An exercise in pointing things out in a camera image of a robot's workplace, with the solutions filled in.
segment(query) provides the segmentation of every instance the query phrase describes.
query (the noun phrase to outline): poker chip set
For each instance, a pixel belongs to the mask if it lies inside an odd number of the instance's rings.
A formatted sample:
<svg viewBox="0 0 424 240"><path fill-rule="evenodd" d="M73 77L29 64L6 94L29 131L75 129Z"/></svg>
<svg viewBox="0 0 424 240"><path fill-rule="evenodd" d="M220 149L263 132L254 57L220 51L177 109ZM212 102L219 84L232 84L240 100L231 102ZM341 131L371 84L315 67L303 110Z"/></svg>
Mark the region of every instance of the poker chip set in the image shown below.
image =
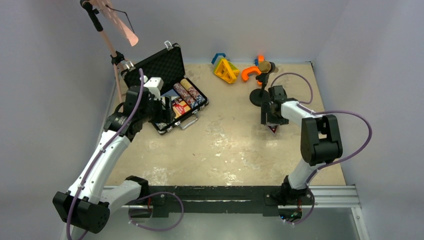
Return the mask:
<svg viewBox="0 0 424 240"><path fill-rule="evenodd" d="M121 73L128 87L140 85L139 69L149 79L159 77L163 80L160 90L162 97L171 97L175 118L170 123L153 123L159 134L165 134L175 127L186 129L199 118L198 112L209 104L209 99L186 77L181 47L177 43L165 42L166 48L134 64L134 68ZM189 121L192 115L196 119Z"/></svg>

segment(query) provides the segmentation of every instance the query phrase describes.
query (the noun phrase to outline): yellow toy block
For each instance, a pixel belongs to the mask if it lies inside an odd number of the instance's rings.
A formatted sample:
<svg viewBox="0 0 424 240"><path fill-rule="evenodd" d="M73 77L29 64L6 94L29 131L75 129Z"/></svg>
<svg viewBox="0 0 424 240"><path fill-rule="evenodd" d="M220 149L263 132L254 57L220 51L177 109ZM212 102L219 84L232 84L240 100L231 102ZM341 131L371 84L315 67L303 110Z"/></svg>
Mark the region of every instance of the yellow toy block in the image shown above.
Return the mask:
<svg viewBox="0 0 424 240"><path fill-rule="evenodd" d="M227 59L222 58L216 65L213 73L227 83L233 84L236 81L237 76L240 74L240 70L238 70L237 67L235 67Z"/></svg>

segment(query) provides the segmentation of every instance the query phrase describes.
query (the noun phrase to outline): black stand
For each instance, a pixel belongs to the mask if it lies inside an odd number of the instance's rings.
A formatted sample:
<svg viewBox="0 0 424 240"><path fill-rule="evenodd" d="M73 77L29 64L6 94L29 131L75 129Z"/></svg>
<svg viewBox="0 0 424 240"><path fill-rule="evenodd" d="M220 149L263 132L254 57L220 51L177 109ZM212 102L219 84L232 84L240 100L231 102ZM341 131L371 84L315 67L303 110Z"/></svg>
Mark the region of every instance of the black stand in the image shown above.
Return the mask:
<svg viewBox="0 0 424 240"><path fill-rule="evenodd" d="M270 94L265 90L265 87L265 84L262 83L261 89L255 89L250 93L249 99L253 105L260 107L262 103L270 101Z"/></svg>
<svg viewBox="0 0 424 240"><path fill-rule="evenodd" d="M263 72L256 76L256 80L262 83L262 87L260 89L253 90L249 96L250 102L258 107L260 107L262 103L270 101L270 94L265 90L265 87L268 84L268 78L270 77L270 74L273 73L276 69L276 65L273 62L270 62L270 64L271 69L268 72Z"/></svg>

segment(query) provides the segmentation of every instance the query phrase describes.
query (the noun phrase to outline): round black base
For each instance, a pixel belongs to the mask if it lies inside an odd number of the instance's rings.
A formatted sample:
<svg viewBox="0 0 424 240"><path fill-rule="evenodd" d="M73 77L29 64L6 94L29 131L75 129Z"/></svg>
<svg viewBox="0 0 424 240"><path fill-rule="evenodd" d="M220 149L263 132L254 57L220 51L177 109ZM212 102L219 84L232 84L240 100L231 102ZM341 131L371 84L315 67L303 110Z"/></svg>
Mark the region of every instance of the round black base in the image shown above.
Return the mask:
<svg viewBox="0 0 424 240"><path fill-rule="evenodd" d="M260 96L261 91L262 90L259 89L259 88L255 89L250 93L250 96L249 96L250 102L253 105L258 106L258 107L260 107L262 105L262 103L270 101L270 94L266 90L263 90L263 94L262 94L262 96Z"/></svg>

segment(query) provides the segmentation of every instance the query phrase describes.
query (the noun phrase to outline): blue toy piece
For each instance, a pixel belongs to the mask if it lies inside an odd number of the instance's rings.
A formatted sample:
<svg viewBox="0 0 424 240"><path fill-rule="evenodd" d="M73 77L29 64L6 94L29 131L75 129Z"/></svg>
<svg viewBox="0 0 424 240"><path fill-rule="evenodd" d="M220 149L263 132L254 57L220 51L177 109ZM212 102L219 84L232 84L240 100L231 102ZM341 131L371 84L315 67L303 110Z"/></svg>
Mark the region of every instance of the blue toy piece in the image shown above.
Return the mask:
<svg viewBox="0 0 424 240"><path fill-rule="evenodd" d="M218 58L219 56L223 56L223 57L225 58L225 57L226 57L226 54L225 54L225 53L223 53L223 52L219 52L219 53L215 54L215 56L214 56L214 57L213 57L213 59L212 59L212 64L215 64L215 61L217 60L217 58Z"/></svg>

